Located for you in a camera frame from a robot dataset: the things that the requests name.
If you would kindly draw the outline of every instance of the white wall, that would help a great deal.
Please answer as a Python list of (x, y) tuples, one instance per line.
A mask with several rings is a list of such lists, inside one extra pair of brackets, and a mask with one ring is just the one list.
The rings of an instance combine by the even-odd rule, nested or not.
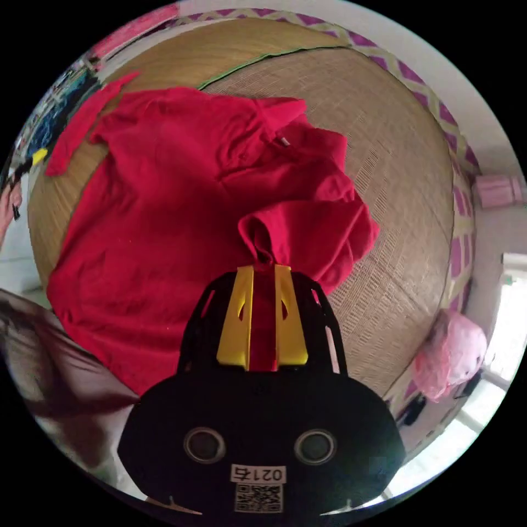
[(500, 297), (503, 253), (527, 254), (527, 208), (475, 208), (476, 251), (466, 315), (490, 338)]
[(0, 288), (12, 293), (22, 293), (40, 286), (33, 249), (27, 225), (27, 201), (29, 199), (29, 178), (21, 180), (23, 202), (20, 219), (11, 222), (0, 248)]

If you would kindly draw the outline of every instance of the red cloth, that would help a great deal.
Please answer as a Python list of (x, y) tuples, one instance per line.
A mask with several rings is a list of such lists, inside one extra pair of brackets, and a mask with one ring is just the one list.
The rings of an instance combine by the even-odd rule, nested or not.
[[(47, 293), (73, 340), (136, 393), (174, 373), (187, 320), (219, 275), (272, 261), (330, 292), (372, 248), (378, 227), (344, 174), (346, 139), (313, 128), (305, 109), (179, 87), (127, 93), (100, 119), (91, 141), (109, 154)], [(54, 164), (67, 164), (63, 152)]]
[(48, 176), (60, 176), (68, 169), (71, 156), (81, 145), (92, 127), (95, 117), (107, 105), (108, 101), (119, 94), (125, 84), (135, 79), (138, 75), (138, 72), (125, 75), (96, 91), (86, 100), (71, 118), (67, 130), (59, 136), (46, 168)]

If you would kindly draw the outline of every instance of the wall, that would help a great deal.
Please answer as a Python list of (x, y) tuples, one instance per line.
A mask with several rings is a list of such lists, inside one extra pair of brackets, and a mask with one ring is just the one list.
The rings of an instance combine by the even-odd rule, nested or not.
[(445, 429), (464, 403), (464, 399), (454, 399), (463, 388), (464, 384), (453, 389), (448, 397), (439, 402), (427, 401), (416, 422), (410, 427), (400, 428), (402, 442), (410, 453), (408, 459), (415, 457)]
[(11, 222), (0, 249), (0, 288), (16, 294), (40, 286), (27, 225), (29, 178), (22, 178), (21, 185), (20, 219)]
[(476, 251), (473, 286), (466, 316), (478, 324), (489, 339), (496, 322), (500, 298), (503, 253), (527, 254), (527, 208), (475, 208)]

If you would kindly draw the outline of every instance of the woven mat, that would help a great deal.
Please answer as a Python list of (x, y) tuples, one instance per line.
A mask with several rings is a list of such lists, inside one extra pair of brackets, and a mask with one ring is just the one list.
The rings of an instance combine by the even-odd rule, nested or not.
[[(474, 268), (474, 208), (470, 185), (463, 176), (452, 151), (450, 151), (450, 157), (454, 174), (454, 227), (450, 249), (450, 266), (441, 299), (441, 307), (463, 313), (470, 294), (470, 281)], [(417, 394), (417, 387), (412, 380), (412, 367), (409, 365), (385, 394), (385, 399), (389, 401), (393, 415), (398, 416)], [(419, 429), (422, 431), (421, 435), (416, 433), (415, 429), (412, 430), (413, 432), (408, 436), (411, 436), (411, 441), (406, 441), (405, 434), (402, 434), (408, 452), (415, 448), (420, 440), (424, 440), (428, 433), (428, 430), (421, 428)]]
[[(275, 26), (267, 36), (262, 33), (263, 25), (258, 31), (248, 25), (233, 31), (233, 24), (247, 22)], [(278, 22), (225, 22), (163, 42), (133, 59), (114, 77), (135, 69), (143, 72), (127, 91), (198, 86), (218, 75), (220, 59), (223, 71), (250, 61), (249, 53), (242, 58), (234, 52), (245, 49), (247, 42), (259, 43), (259, 51), (251, 51), (255, 57), (280, 46), (284, 49), (275, 27), (289, 35), (303, 32), (301, 36), (296, 33), (296, 42), (291, 38), (291, 49), (308, 47), (315, 38), (311, 36), (314, 32)], [(208, 40), (202, 33), (205, 30), (207, 35), (218, 33), (208, 35)], [(320, 37), (335, 42), (316, 34), (313, 48), (323, 45)], [(321, 49), (263, 60), (205, 91), (304, 98), (314, 125), (347, 136), (346, 171), (382, 229), (375, 249), (332, 294), (331, 302), (341, 326), (350, 375), (383, 395), (426, 336), (445, 286), (453, 205), (452, 166), (441, 129), (402, 84), (350, 49)], [(82, 188), (105, 153), (104, 147), (84, 143), (64, 177), (37, 179), (29, 203), (29, 225), (44, 285)]]
[[(201, 27), (157, 44), (133, 58), (108, 78), (140, 71), (123, 93), (171, 86), (199, 87), (211, 79), (261, 59), (296, 49), (347, 45), (335, 37), (273, 20), (244, 19)], [(108, 104), (112, 111), (120, 97)], [(42, 167), (29, 201), (31, 244), (42, 285), (55, 267), (71, 213), (107, 149), (82, 143), (66, 174), (47, 178)]]
[(384, 395), (428, 333), (445, 287), (453, 170), (439, 125), (407, 88), (351, 49), (262, 61), (205, 91), (304, 98), (311, 123), (347, 136), (346, 172), (381, 234), (330, 300), (349, 374)]

